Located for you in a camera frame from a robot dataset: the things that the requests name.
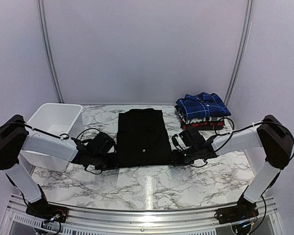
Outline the black white patterned shirt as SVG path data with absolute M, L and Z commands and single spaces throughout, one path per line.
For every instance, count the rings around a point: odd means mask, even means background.
M 194 124 L 194 123 L 200 123 L 200 122 L 219 121 L 219 120 L 222 119 L 222 117 L 203 117 L 203 118 L 189 119 L 189 118 L 183 116 L 180 111 L 176 111 L 176 114 L 179 116 L 182 123 L 184 123 L 184 124 Z

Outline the black long sleeve shirt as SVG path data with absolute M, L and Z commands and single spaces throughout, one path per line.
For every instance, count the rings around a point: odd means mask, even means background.
M 162 110 L 131 109 L 119 114 L 117 161 L 120 168 L 169 165 L 171 153 Z

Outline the red black plaid shirt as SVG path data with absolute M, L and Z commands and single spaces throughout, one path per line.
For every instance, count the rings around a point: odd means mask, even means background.
M 213 131 L 213 130 L 221 130 L 225 126 L 224 121 L 203 121 L 198 123 L 190 123 L 186 124 L 181 121 L 181 128 L 183 130 L 188 129 L 190 127 L 194 127 L 199 131 Z

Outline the blue plaid shirt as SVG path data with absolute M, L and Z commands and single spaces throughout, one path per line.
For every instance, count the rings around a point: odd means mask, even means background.
M 202 92 L 197 95 L 186 94 L 176 102 L 181 113 L 188 119 L 231 116 L 223 100 L 216 94 Z

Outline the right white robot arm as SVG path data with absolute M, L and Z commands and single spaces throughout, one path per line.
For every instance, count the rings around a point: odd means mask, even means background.
M 273 115 L 267 115 L 262 121 L 240 130 L 214 134 L 208 139 L 193 127 L 171 139 L 175 146 L 171 156 L 173 166 L 191 165 L 199 159 L 207 161 L 250 148 L 260 147 L 264 150 L 266 157 L 263 166 L 233 208 L 233 215 L 237 219 L 244 219 L 251 213 L 257 200 L 274 184 L 294 157 L 294 137 Z

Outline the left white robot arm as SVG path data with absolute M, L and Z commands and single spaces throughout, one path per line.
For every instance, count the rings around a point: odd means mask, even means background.
M 116 143 L 104 132 L 86 140 L 67 134 L 56 136 L 28 125 L 21 115 L 14 115 L 0 126 L 0 170 L 20 191 L 29 210 L 42 218 L 52 214 L 52 207 L 41 187 L 33 181 L 19 160 L 21 151 L 38 152 L 84 168 L 93 165 L 103 170 L 111 149 L 116 149 Z

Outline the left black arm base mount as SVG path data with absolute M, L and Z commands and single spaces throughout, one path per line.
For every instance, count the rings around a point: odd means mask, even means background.
M 29 204 L 26 208 L 26 214 L 44 219 L 44 220 L 50 220 L 56 215 L 60 215 L 59 218 L 56 218 L 55 221 L 60 223 L 65 223 L 69 209 L 66 207 L 53 205 L 47 203 L 46 205 L 43 204 Z

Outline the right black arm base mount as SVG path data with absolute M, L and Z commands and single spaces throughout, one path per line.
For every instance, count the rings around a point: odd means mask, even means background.
M 251 207 L 245 205 L 235 205 L 231 207 L 219 208 L 214 215 L 220 224 L 238 222 L 250 218 L 256 218 L 259 215 L 256 204 Z

